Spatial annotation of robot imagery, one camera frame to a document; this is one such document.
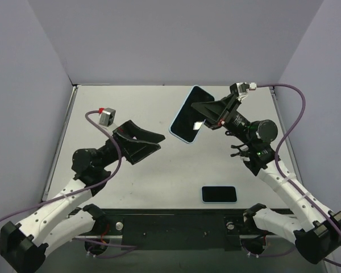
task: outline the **bolt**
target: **bolt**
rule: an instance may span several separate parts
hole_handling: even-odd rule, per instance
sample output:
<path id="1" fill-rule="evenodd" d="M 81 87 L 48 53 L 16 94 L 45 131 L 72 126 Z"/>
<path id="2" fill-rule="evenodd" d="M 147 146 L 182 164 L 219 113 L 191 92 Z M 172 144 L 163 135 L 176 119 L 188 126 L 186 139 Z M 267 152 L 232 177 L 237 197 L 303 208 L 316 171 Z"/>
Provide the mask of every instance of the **bolt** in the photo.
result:
<path id="1" fill-rule="evenodd" d="M 124 227 L 124 224 L 121 222 L 117 222 L 115 225 L 116 230 L 119 230 L 119 231 L 122 230 L 123 227 Z"/>
<path id="2" fill-rule="evenodd" d="M 232 223 L 232 222 L 228 222 L 228 223 L 226 224 L 226 227 L 227 227 L 228 230 L 232 230 L 232 229 L 235 228 L 234 223 Z"/>

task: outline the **robotic arm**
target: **robotic arm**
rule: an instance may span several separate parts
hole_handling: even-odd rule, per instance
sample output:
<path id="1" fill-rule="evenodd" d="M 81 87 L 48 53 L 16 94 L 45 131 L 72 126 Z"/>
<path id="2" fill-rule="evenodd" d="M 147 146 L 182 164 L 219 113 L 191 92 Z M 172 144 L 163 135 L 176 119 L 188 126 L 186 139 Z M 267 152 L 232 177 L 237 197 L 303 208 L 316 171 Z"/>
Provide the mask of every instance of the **robotic arm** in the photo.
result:
<path id="1" fill-rule="evenodd" d="M 104 109 L 100 125 L 114 127 L 114 117 L 115 110 Z M 117 127 L 113 138 L 122 155 L 133 165 L 159 150 L 158 143 L 165 139 L 163 135 L 137 127 L 132 121 Z M 58 200 L 42 206 L 17 224 L 8 222 L 1 228 L 0 254 L 18 273 L 35 272 L 53 250 L 75 236 L 89 231 L 103 233 L 110 221 L 93 204 L 71 218 L 66 217 L 104 188 L 111 175 L 105 167 L 118 159 L 117 149 L 110 140 L 99 149 L 77 150 L 72 158 L 72 170 L 76 174 L 53 198 Z"/>
<path id="2" fill-rule="evenodd" d="M 320 203 L 278 158 L 279 167 L 286 178 L 281 176 L 275 162 L 275 151 L 270 146 L 277 137 L 276 124 L 270 120 L 250 122 L 237 111 L 248 91 L 255 89 L 255 83 L 237 83 L 230 86 L 231 94 L 227 97 L 214 102 L 195 102 L 192 108 L 203 115 L 208 128 L 216 130 L 225 127 L 226 135 L 235 136 L 243 143 L 231 146 L 238 149 L 231 156 L 240 156 L 245 166 L 269 185 L 297 217 L 283 216 L 265 205 L 256 204 L 244 213 L 246 227 L 250 230 L 266 230 L 287 239 L 296 245 L 306 260 L 317 264 L 341 245 L 341 237 L 306 198 L 312 199 L 340 231 L 341 212 L 334 213 Z"/>

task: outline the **phone lying on table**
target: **phone lying on table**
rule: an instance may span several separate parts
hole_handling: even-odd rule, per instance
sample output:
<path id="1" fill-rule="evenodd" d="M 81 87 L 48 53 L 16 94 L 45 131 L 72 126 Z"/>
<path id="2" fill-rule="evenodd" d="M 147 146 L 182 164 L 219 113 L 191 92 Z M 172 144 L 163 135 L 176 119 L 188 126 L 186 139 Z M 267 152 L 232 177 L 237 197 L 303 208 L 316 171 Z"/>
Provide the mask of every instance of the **phone lying on table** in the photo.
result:
<path id="1" fill-rule="evenodd" d="M 215 98 L 197 85 L 192 87 L 181 109 L 169 127 L 169 132 L 185 143 L 193 143 L 205 120 L 191 105 L 194 102 L 209 101 L 215 101 Z"/>
<path id="2" fill-rule="evenodd" d="M 202 201 L 204 203 L 236 203 L 236 189 L 233 186 L 203 186 Z"/>

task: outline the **black smartphone screen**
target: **black smartphone screen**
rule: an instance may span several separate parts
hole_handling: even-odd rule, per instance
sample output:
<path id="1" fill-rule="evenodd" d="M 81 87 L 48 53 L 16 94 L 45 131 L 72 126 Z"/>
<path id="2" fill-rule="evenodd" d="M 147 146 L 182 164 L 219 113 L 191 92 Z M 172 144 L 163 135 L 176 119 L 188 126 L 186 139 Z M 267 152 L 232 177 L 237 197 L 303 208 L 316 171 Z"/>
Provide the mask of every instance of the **black smartphone screen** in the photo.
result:
<path id="1" fill-rule="evenodd" d="M 203 202 L 237 202 L 236 189 L 232 186 L 202 187 Z"/>
<path id="2" fill-rule="evenodd" d="M 194 110 L 191 104 L 194 102 L 208 101 L 215 101 L 215 98 L 199 86 L 194 86 L 170 126 L 169 131 L 185 142 L 192 143 L 201 128 L 197 127 L 197 125 L 195 127 L 195 123 L 203 122 L 204 117 Z"/>

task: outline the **smartphone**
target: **smartphone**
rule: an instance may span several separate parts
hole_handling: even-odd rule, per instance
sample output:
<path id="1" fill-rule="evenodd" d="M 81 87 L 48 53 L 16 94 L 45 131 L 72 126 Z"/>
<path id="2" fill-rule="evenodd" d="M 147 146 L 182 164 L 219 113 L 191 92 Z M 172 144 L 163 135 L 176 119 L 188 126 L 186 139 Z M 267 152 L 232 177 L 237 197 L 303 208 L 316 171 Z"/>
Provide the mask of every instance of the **smartphone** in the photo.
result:
<path id="1" fill-rule="evenodd" d="M 204 186 L 202 201 L 204 203 L 236 203 L 236 189 L 233 186 Z"/>
<path id="2" fill-rule="evenodd" d="M 169 127 L 169 132 L 185 143 L 193 143 L 205 119 L 191 107 L 191 104 L 194 102 L 209 101 L 215 101 L 215 98 L 199 86 L 195 85 L 192 87 L 181 109 Z"/>

